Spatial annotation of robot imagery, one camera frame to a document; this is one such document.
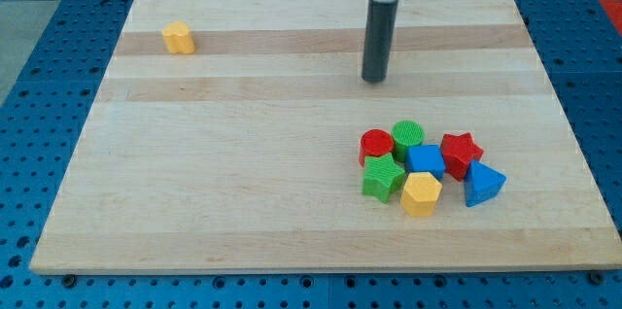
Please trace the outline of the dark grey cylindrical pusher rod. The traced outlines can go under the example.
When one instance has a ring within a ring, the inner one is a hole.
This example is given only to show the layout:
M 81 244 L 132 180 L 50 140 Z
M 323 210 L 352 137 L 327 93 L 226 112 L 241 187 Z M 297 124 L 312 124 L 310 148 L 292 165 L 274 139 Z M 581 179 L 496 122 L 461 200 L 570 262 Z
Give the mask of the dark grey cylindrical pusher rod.
M 398 1 L 381 3 L 368 0 L 363 46 L 362 79 L 382 83 L 387 76 Z

